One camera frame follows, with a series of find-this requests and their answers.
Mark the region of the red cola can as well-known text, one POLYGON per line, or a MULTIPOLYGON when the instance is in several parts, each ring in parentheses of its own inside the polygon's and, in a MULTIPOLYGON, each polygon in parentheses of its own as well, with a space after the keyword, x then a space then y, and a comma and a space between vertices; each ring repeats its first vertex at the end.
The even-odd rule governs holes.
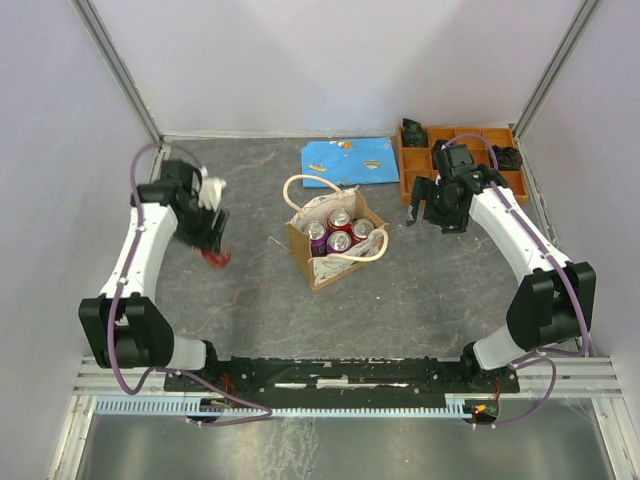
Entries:
POLYGON ((327 228, 331 233, 336 231, 350 232, 352 229, 351 214, 344 208, 332 210, 327 217, 327 228))
POLYGON ((231 260, 231 254, 229 251, 215 253, 207 250, 201 250, 200 254, 206 263, 215 269, 225 268, 231 260))
POLYGON ((354 220, 350 231, 352 244, 356 245, 367 240, 374 229, 375 225, 366 218, 354 220))

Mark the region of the purple soda can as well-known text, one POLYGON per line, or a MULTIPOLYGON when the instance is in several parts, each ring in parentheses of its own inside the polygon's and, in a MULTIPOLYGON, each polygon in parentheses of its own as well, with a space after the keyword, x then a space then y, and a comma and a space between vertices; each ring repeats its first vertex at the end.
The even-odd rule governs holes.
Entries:
POLYGON ((309 237, 310 250, 313 257, 324 257, 327 254, 328 230, 323 222, 311 221, 304 227, 309 237))
POLYGON ((348 232, 336 231, 331 233, 326 241, 328 254, 344 254, 352 247, 351 235, 348 232))

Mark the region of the burlap canvas bag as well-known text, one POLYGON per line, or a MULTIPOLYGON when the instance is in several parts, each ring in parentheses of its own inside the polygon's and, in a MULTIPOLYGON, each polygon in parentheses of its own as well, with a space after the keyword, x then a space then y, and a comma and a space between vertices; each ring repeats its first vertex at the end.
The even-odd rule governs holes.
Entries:
POLYGON ((285 181, 282 196, 295 211, 286 224, 289 250, 312 290, 385 255, 389 225, 369 208, 358 187, 343 189, 319 176, 299 174, 285 181), (289 196, 298 180, 320 182, 331 192, 298 205, 289 196))

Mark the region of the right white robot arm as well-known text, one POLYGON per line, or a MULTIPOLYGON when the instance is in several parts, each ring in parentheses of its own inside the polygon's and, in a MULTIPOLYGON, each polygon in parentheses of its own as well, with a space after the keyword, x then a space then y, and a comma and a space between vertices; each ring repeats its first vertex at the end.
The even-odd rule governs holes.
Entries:
POLYGON ((560 252, 519 206, 496 163, 478 164, 455 137, 435 150, 435 179, 415 178, 406 223, 423 218, 444 234, 480 225, 498 247, 518 289, 503 327, 472 343, 471 359, 458 368, 467 389, 481 391, 495 370, 528 366, 562 354, 560 344, 578 339, 577 356, 589 350, 596 273, 560 252))

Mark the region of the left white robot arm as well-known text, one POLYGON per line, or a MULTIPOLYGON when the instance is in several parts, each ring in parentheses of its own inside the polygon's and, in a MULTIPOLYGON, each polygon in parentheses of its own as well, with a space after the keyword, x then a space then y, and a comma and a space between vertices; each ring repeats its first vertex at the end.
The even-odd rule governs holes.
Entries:
POLYGON ((114 270, 100 293, 78 308, 101 368, 186 370, 201 390, 219 383, 221 366, 212 344, 177 335, 155 297, 172 240, 196 250, 214 268, 229 263, 229 253, 221 248, 229 218, 220 206, 226 186, 206 168, 179 159, 164 162, 155 181, 133 183, 129 227, 114 270))

